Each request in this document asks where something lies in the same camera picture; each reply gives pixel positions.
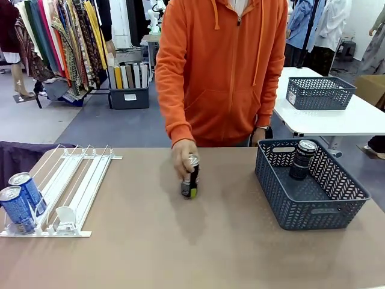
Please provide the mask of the grey plastic woven basket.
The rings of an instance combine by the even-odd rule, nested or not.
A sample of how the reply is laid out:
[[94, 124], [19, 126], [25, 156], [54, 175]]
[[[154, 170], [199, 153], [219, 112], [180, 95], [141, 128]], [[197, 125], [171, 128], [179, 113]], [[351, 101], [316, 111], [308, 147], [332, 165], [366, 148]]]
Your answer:
[[345, 110], [356, 87], [335, 77], [290, 77], [286, 99], [297, 110]]
[[[304, 180], [289, 176], [300, 140], [311, 140], [318, 146]], [[278, 224], [289, 231], [346, 228], [371, 198], [329, 150], [314, 139], [260, 141], [255, 174]]]

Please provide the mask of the black hanging garment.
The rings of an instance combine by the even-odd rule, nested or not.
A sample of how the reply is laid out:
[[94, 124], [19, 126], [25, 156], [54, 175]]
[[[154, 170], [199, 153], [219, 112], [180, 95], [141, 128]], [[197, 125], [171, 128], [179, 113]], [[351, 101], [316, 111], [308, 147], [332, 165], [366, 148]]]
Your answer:
[[101, 30], [106, 42], [112, 40], [112, 19], [109, 0], [96, 0], [100, 16]]

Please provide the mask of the yellow hanging fabric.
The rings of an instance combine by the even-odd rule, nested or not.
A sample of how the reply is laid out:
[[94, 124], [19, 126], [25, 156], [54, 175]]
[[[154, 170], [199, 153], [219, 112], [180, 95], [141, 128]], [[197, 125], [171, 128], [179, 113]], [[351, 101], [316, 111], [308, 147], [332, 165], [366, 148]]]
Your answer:
[[101, 37], [100, 30], [99, 30], [99, 23], [98, 18], [96, 16], [96, 11], [94, 7], [92, 6], [91, 2], [89, 0], [86, 0], [84, 2], [84, 7], [87, 12], [88, 18], [90, 20], [90, 24], [93, 30], [93, 35], [96, 40], [97, 49], [99, 51], [100, 60], [102, 63], [103, 70], [107, 69], [106, 61], [105, 61], [105, 54], [103, 52], [103, 49], [105, 47], [104, 39]]

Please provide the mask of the white table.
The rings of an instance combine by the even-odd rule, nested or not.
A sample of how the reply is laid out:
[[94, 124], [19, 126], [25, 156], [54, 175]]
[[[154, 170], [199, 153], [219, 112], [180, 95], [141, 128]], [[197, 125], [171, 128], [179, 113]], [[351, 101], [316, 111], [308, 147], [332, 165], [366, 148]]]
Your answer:
[[385, 113], [358, 96], [352, 96], [345, 110], [297, 110], [288, 100], [286, 91], [289, 78], [316, 77], [309, 68], [285, 67], [279, 78], [275, 114], [291, 132], [315, 136], [385, 135]]

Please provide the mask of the black clothes rack pole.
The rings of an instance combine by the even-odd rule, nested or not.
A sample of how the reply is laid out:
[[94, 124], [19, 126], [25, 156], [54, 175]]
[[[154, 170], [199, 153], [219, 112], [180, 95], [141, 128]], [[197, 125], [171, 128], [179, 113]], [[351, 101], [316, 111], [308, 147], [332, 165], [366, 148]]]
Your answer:
[[302, 66], [303, 66], [303, 61], [304, 61], [305, 56], [306, 56], [307, 45], [309, 43], [310, 34], [311, 34], [311, 31], [313, 28], [313, 23], [314, 23], [315, 14], [316, 14], [316, 11], [318, 8], [318, 3], [319, 3], [319, 0], [314, 0], [312, 12], [310, 14], [310, 19], [309, 19], [309, 23], [308, 23], [308, 27], [307, 27], [307, 31], [306, 31], [306, 36], [304, 38], [304, 43], [303, 43], [300, 59], [299, 59], [298, 66], [297, 66], [298, 68], [302, 68]]

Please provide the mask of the beige board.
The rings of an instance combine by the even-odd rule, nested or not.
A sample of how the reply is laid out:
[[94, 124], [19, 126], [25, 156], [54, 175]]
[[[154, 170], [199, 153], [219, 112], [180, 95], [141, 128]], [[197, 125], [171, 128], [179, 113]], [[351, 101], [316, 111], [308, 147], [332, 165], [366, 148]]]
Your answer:
[[141, 69], [141, 87], [147, 88], [148, 86], [148, 65], [146, 63], [140, 63], [140, 69]]

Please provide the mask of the person's right hand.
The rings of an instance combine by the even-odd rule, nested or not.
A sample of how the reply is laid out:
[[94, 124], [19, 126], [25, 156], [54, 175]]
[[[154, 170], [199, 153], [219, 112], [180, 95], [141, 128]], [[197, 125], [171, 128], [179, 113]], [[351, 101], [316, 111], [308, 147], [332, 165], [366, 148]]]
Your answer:
[[192, 140], [182, 139], [177, 141], [171, 149], [171, 158], [178, 177], [183, 180], [194, 171], [189, 160], [189, 155], [198, 155], [196, 143]]

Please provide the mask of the multicolour patterned hanging fabric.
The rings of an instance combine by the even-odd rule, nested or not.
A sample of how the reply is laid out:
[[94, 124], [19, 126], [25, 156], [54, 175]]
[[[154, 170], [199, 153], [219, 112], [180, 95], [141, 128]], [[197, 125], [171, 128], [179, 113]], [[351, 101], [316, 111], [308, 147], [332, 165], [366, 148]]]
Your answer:
[[67, 79], [76, 95], [87, 91], [92, 76], [74, 0], [53, 0], [51, 27], [60, 36]]

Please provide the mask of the brown board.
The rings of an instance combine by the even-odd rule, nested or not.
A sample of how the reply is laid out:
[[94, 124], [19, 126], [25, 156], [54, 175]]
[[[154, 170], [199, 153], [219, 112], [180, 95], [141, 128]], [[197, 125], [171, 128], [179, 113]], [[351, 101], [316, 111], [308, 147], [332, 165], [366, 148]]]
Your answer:
[[128, 80], [128, 86], [130, 89], [134, 89], [135, 88], [135, 84], [134, 84], [134, 77], [133, 77], [133, 72], [132, 72], [132, 66], [130, 64], [127, 64], [125, 66], [125, 69], [126, 69], [126, 75], [127, 75], [127, 80]]

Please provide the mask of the blue drink can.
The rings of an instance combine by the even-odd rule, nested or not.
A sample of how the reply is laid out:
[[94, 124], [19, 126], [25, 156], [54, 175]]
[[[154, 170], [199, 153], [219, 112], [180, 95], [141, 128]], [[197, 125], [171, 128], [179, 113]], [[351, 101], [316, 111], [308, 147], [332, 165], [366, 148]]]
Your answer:
[[37, 217], [46, 211], [46, 202], [29, 173], [17, 173], [8, 180], [8, 183], [13, 186], [21, 187], [22, 193], [26, 196]]
[[21, 234], [32, 234], [35, 222], [29, 202], [20, 186], [9, 186], [0, 191], [0, 204]]

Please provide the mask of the brown patterned shawl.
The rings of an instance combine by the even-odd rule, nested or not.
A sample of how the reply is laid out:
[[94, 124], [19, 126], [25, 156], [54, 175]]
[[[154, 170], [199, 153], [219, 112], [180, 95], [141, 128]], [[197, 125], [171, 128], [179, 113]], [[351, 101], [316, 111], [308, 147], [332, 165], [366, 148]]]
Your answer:
[[54, 77], [54, 73], [48, 69], [43, 60], [34, 51], [34, 44], [29, 36], [24, 22], [19, 16], [15, 23], [16, 36], [19, 41], [20, 58], [29, 77], [36, 81], [44, 82]]

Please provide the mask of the black drink can white print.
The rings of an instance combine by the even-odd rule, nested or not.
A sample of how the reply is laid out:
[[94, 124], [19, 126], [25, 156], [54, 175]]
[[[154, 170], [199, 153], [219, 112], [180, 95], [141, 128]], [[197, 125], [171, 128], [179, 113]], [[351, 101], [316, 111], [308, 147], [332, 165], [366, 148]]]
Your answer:
[[317, 150], [318, 146], [314, 141], [300, 140], [295, 150], [289, 176], [297, 180], [304, 180], [309, 172], [310, 161]]

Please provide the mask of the white dispenser pusher paddle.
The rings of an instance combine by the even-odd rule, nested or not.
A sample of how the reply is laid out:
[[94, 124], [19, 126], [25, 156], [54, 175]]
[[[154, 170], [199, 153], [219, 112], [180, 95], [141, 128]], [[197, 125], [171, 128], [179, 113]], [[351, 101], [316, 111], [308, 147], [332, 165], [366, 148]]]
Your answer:
[[70, 207], [58, 207], [56, 209], [57, 216], [59, 218], [59, 224], [57, 226], [58, 231], [74, 231], [76, 228], [76, 215], [74, 210]]

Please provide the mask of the black and green drink can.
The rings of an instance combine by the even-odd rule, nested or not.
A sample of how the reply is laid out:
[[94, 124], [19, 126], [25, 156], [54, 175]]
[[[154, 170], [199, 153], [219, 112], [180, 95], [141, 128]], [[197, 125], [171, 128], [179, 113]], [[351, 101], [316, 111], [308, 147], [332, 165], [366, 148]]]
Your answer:
[[189, 173], [181, 183], [181, 195], [187, 199], [194, 199], [198, 192], [199, 183], [199, 158], [194, 154], [189, 154], [189, 161], [194, 171]]

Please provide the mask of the grey background workbench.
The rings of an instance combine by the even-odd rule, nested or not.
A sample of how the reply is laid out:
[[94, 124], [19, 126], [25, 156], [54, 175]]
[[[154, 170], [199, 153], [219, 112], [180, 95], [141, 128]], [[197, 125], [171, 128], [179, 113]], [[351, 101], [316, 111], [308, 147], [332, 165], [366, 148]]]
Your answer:
[[152, 75], [155, 72], [156, 55], [159, 49], [159, 40], [160, 40], [160, 34], [147, 34], [143, 36], [141, 40], [141, 44], [147, 46], [148, 55], [149, 55], [150, 72], [152, 73]]

